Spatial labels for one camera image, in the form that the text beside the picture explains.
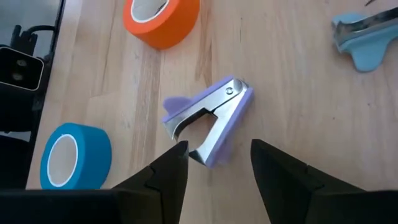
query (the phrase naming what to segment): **wooden surface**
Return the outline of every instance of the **wooden surface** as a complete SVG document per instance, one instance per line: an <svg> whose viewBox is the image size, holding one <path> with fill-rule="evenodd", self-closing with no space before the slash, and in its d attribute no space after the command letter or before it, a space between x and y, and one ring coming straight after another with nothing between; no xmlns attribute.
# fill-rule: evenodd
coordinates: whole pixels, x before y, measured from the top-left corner
<svg viewBox="0 0 398 224"><path fill-rule="evenodd" d="M361 74L331 38L334 15L395 2L366 1L202 0L190 35L159 52L125 31L124 1L67 0L28 188L40 187L44 146L60 124L106 130L110 188L175 144L160 121L163 99L234 74L254 87L254 101L227 166L190 160L181 223L269 222L251 168L253 138L366 190L398 189L398 43ZM184 134L192 144L210 128L205 120L195 127Z"/></svg>

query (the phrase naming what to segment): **purple staple remover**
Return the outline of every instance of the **purple staple remover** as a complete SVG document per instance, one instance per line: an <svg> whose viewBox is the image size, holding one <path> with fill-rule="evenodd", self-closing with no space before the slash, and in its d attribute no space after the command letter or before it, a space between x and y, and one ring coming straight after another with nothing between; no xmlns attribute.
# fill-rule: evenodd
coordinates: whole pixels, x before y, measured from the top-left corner
<svg viewBox="0 0 398 224"><path fill-rule="evenodd" d="M228 76L192 99L167 98L163 107L168 115L163 118L163 123L170 137L178 140L182 130L204 114L216 116L216 123L203 144L189 153L194 160L212 168L217 162L228 160L233 129L252 97L253 88Z"/></svg>

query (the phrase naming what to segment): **tape roll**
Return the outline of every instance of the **tape roll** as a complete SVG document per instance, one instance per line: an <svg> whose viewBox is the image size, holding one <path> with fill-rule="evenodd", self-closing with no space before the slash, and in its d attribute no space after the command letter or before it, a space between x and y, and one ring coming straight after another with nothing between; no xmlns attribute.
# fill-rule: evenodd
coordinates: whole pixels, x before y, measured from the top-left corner
<svg viewBox="0 0 398 224"><path fill-rule="evenodd" d="M200 0L126 0L126 29L156 49L167 49L189 34L198 17Z"/></svg>
<svg viewBox="0 0 398 224"><path fill-rule="evenodd" d="M99 189L111 166L111 142L102 129L65 123L50 136L40 165L43 189Z"/></svg>

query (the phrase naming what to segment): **staple remover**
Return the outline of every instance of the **staple remover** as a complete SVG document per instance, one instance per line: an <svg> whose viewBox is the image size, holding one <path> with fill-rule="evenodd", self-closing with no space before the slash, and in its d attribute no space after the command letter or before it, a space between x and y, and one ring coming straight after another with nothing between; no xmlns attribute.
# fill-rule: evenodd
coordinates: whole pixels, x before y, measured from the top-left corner
<svg viewBox="0 0 398 224"><path fill-rule="evenodd" d="M380 66L387 46L398 37L398 7L369 17L335 16L332 26L338 51L351 54L358 71L370 72Z"/></svg>
<svg viewBox="0 0 398 224"><path fill-rule="evenodd" d="M163 124L169 136L178 141L182 130L201 116L216 116L203 144L189 153L194 160L212 168L216 163L227 162L232 149L229 137L252 97L251 87L228 76L193 98L167 98L163 106L168 115Z"/></svg>

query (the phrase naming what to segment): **light blue staple remover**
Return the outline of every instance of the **light blue staple remover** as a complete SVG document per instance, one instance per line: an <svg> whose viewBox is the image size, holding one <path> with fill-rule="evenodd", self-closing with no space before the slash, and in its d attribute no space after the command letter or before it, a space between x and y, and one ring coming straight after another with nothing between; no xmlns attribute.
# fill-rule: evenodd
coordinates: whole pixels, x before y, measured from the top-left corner
<svg viewBox="0 0 398 224"><path fill-rule="evenodd" d="M335 16L332 26L340 53L351 54L360 72L381 64L388 44L398 37L398 7L366 17L357 13Z"/></svg>

